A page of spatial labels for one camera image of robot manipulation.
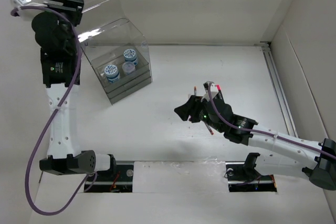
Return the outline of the small dark glitter jar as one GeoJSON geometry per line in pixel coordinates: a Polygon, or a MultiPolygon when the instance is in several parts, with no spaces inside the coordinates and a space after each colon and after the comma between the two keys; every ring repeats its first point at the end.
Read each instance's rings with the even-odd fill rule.
{"type": "Polygon", "coordinates": [[[129,61],[126,61],[122,65],[123,73],[127,76],[136,71],[135,64],[129,61]]]}

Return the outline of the clear acrylic drawer organizer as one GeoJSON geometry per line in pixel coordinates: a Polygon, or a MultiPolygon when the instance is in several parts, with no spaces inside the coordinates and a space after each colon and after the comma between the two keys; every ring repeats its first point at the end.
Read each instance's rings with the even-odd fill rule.
{"type": "Polygon", "coordinates": [[[83,56],[87,58],[106,96],[114,104],[152,82],[149,47],[145,36],[127,18],[120,0],[84,0],[81,23],[76,27],[83,56]],[[137,52],[136,71],[125,75],[123,52],[137,52]],[[106,65],[116,65],[120,80],[109,83],[106,65]]]}

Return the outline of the blue slime jar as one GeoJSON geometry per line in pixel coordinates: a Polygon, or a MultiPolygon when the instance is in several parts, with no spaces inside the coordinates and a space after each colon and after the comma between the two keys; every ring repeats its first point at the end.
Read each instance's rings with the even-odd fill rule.
{"type": "Polygon", "coordinates": [[[138,64],[138,55],[137,55],[137,52],[134,49],[132,49],[132,48],[126,49],[123,52],[123,57],[124,57],[125,62],[131,62],[135,66],[138,64]]]}
{"type": "Polygon", "coordinates": [[[115,83],[120,80],[119,69],[116,65],[106,65],[104,68],[104,75],[109,83],[115,83]]]}

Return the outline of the pink capped marker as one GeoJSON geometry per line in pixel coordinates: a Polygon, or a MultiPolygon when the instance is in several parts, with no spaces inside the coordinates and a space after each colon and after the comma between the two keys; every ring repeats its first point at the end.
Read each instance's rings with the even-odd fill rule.
{"type": "Polygon", "coordinates": [[[216,89],[217,89],[217,95],[215,96],[216,99],[224,101],[224,97],[221,91],[221,88],[218,84],[215,85],[216,89]]]}

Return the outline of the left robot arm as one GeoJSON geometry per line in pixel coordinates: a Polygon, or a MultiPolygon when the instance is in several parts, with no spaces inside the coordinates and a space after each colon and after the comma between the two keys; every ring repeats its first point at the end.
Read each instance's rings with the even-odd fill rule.
{"type": "Polygon", "coordinates": [[[43,84],[49,98],[50,140],[41,171],[54,175],[92,174],[105,180],[117,175],[111,154],[83,151],[77,138],[76,99],[80,85],[81,47],[74,28],[80,24],[84,0],[47,0],[32,21],[40,46],[43,84]]]}

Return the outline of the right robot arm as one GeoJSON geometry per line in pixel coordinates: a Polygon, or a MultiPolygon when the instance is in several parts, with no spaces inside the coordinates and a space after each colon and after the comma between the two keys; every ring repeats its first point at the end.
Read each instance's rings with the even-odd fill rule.
{"type": "Polygon", "coordinates": [[[335,190],[335,141],[304,140],[260,126],[255,120],[237,115],[223,99],[192,95],[174,109],[182,121],[204,122],[224,138],[245,146],[271,151],[268,156],[250,153],[242,167],[247,180],[257,176],[300,177],[313,185],[335,190]]]}

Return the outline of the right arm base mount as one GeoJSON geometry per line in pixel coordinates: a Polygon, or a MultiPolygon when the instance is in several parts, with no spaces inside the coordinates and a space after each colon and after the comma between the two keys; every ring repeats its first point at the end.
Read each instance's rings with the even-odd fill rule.
{"type": "Polygon", "coordinates": [[[261,175],[256,171],[259,153],[249,153],[244,161],[225,162],[224,177],[230,193],[277,192],[273,175],[261,175]]]}

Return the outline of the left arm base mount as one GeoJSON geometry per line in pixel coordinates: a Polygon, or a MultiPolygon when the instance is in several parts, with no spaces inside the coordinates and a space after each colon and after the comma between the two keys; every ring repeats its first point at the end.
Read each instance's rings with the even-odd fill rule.
{"type": "Polygon", "coordinates": [[[91,186],[94,176],[84,184],[84,193],[131,193],[133,191],[134,161],[118,161],[113,173],[98,172],[96,181],[91,186]]]}

